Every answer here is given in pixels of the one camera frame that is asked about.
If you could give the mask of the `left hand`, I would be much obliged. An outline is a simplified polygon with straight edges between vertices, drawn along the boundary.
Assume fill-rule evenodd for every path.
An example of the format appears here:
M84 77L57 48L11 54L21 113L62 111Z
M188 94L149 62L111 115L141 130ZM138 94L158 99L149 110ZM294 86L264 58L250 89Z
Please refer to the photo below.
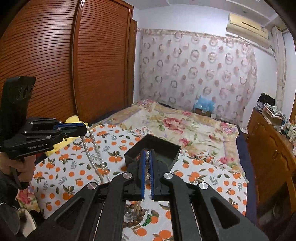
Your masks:
M8 183L18 190L29 186L35 169L36 155L25 157L23 161L12 160L6 153L1 153L1 174L6 177Z

